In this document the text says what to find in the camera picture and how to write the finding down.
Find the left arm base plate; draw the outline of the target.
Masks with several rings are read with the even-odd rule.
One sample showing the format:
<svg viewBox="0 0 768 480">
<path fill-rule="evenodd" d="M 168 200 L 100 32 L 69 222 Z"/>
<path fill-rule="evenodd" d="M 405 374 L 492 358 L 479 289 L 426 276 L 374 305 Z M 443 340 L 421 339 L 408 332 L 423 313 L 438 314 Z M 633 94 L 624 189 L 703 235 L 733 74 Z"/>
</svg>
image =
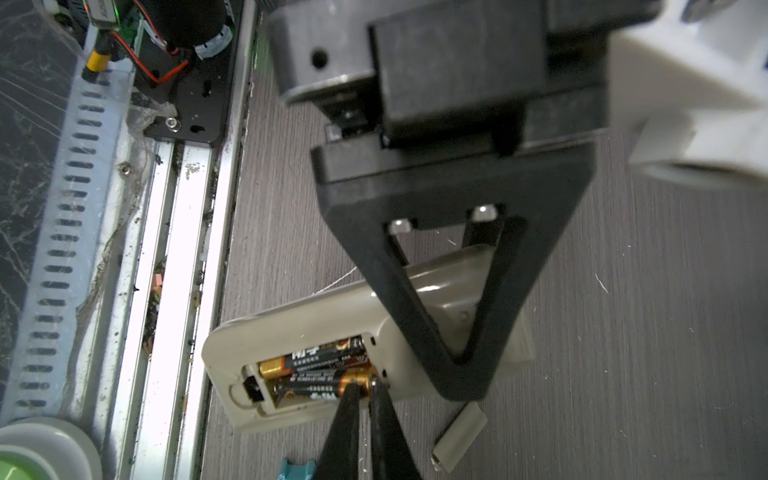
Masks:
<svg viewBox="0 0 768 480">
<path fill-rule="evenodd" d="M 242 1 L 70 1 L 95 27 L 81 77 L 96 85 L 125 60 L 139 101 L 158 109 L 142 133 L 216 146 L 226 129 Z"/>
</svg>

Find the beige battery cover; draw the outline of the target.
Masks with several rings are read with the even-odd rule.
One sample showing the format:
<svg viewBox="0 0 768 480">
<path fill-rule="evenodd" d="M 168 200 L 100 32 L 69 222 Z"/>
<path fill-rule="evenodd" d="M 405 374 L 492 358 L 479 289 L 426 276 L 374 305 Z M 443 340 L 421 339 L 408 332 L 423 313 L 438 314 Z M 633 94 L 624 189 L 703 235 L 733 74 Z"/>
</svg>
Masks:
<svg viewBox="0 0 768 480">
<path fill-rule="evenodd" d="M 452 472 L 487 425 L 487 416 L 476 401 L 468 402 L 436 441 L 431 451 L 436 471 Z"/>
</svg>

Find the black gold battery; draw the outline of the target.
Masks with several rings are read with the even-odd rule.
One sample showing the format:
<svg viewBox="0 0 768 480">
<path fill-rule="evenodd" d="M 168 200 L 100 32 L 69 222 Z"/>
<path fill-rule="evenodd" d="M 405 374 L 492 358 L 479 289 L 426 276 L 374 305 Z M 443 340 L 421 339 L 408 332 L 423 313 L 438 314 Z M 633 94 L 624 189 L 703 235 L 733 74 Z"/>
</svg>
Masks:
<svg viewBox="0 0 768 480">
<path fill-rule="evenodd" d="M 349 385 L 359 386 L 366 394 L 374 373 L 371 366 L 299 372 L 277 379 L 272 393 L 277 403 L 299 397 L 313 401 L 337 400 Z"/>
<path fill-rule="evenodd" d="M 369 361 L 361 336 L 337 340 L 294 351 L 258 364 L 261 377 L 267 380 L 312 370 L 337 370 Z"/>
</svg>

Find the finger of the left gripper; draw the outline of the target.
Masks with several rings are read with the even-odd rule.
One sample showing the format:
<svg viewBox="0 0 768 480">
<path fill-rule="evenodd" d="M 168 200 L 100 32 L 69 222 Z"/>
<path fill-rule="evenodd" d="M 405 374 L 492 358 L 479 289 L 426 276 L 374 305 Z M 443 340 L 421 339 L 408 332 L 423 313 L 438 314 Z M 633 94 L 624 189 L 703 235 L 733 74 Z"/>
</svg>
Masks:
<svg viewBox="0 0 768 480">
<path fill-rule="evenodd" d="M 489 134 L 386 148 L 375 134 L 311 152 L 318 205 L 434 389 L 483 398 L 518 313 L 579 203 L 595 148 L 503 153 Z M 394 225 L 464 223 L 470 246 L 407 268 Z"/>
</svg>

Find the white remote control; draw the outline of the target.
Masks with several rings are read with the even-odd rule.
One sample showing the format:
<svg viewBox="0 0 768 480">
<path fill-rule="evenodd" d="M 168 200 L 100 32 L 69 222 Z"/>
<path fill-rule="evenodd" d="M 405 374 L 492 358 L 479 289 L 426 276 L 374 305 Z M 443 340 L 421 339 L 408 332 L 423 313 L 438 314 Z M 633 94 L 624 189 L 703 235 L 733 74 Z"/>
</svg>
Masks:
<svg viewBox="0 0 768 480">
<path fill-rule="evenodd" d="M 467 343 L 493 252 L 477 245 L 406 269 L 452 353 Z M 277 403 L 258 364 L 355 336 L 362 337 L 393 400 L 436 395 L 404 335 L 365 281 L 226 322 L 209 334 L 201 357 L 233 428 L 260 433 L 331 417 L 336 403 L 300 398 Z"/>
</svg>

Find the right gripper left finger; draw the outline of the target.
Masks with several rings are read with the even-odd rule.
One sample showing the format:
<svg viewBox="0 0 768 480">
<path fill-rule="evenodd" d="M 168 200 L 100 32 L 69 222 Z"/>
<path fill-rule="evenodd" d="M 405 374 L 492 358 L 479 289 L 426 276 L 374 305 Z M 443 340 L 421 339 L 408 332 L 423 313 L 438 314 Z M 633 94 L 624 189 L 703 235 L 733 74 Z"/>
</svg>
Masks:
<svg viewBox="0 0 768 480">
<path fill-rule="evenodd" d="M 314 480 L 358 478 L 361 387 L 345 387 L 326 437 Z"/>
</svg>

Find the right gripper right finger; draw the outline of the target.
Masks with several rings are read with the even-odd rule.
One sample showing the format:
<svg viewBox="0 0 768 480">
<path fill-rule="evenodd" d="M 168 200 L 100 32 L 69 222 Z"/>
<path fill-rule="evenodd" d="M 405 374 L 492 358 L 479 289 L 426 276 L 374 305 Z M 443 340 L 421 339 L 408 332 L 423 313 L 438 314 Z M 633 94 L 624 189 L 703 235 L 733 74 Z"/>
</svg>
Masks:
<svg viewBox="0 0 768 480">
<path fill-rule="evenodd" d="M 372 379 L 369 397 L 373 478 L 421 480 L 386 385 Z"/>
</svg>

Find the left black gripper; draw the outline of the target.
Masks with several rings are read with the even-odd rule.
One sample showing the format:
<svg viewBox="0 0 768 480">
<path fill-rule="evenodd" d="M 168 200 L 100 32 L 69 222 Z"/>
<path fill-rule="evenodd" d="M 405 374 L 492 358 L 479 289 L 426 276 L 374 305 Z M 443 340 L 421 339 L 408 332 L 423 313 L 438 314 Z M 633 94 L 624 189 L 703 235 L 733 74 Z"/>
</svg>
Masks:
<svg viewBox="0 0 768 480">
<path fill-rule="evenodd" d="M 281 100 L 314 105 L 343 136 L 380 132 L 404 145 L 518 121 L 568 102 L 603 110 L 608 38 L 653 20 L 656 1 L 298 1 L 266 27 Z M 477 206 L 461 248 L 495 246 L 504 220 Z M 409 264 L 398 234 L 389 243 Z"/>
</svg>

